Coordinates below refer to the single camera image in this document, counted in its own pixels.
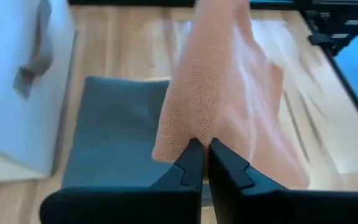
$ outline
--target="gray fabric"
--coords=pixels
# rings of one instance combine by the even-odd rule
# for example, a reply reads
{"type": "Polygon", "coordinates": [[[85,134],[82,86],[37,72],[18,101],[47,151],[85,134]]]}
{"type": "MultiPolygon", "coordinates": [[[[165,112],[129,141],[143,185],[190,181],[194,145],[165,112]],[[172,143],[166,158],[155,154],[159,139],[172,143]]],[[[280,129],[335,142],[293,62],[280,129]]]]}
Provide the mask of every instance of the gray fabric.
{"type": "Polygon", "coordinates": [[[53,60],[52,41],[49,37],[49,19],[52,13],[49,0],[40,0],[37,11],[37,33],[35,35],[34,52],[28,65],[20,69],[28,75],[43,75],[53,60]]]}
{"type": "Polygon", "coordinates": [[[168,81],[88,77],[62,187],[147,187],[172,166],[152,149],[168,81]]]}

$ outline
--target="towel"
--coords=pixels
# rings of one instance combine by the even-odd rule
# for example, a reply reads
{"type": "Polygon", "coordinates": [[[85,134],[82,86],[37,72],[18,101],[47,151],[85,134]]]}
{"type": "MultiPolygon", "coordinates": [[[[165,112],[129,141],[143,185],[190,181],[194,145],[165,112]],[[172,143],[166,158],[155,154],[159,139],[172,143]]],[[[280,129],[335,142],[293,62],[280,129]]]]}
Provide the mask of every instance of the towel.
{"type": "MultiPolygon", "coordinates": [[[[278,125],[283,70],[254,40],[248,0],[199,0],[173,72],[152,156],[173,162],[191,138],[218,138],[280,184],[304,189],[308,175],[278,125]]],[[[208,150],[205,150],[208,164],[208,150]]]]}

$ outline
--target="fabric fold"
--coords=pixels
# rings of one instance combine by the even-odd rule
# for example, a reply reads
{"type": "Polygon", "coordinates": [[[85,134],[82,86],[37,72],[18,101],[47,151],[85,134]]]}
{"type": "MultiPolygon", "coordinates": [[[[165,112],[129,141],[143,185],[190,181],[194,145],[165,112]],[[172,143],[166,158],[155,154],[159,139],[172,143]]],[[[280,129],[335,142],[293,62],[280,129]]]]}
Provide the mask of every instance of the fabric fold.
{"type": "Polygon", "coordinates": [[[304,189],[307,173],[277,121],[283,71],[254,40],[249,13],[248,1],[199,0],[152,155],[174,162],[191,138],[206,148],[218,138],[280,184],[304,189]]]}

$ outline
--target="orange cloth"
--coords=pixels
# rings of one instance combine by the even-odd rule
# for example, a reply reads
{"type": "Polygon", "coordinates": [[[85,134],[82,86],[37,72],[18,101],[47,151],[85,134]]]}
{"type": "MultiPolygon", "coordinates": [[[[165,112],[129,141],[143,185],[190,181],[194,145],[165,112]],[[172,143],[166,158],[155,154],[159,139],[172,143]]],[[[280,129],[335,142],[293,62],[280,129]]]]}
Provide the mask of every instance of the orange cloth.
{"type": "Polygon", "coordinates": [[[153,158],[174,162],[191,138],[205,147],[218,138],[284,186],[307,188],[308,176],[277,123],[283,72],[254,40],[249,13],[246,0],[199,0],[153,158]]]}

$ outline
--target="gray cushion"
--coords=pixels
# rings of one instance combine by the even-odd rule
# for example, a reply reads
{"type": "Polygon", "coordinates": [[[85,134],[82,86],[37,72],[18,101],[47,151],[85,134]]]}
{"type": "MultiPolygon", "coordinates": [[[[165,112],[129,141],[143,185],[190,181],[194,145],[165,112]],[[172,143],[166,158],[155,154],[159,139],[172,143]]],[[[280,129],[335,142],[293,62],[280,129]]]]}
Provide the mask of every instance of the gray cushion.
{"type": "Polygon", "coordinates": [[[172,166],[152,149],[169,81],[88,77],[62,187],[148,187],[172,166]]]}

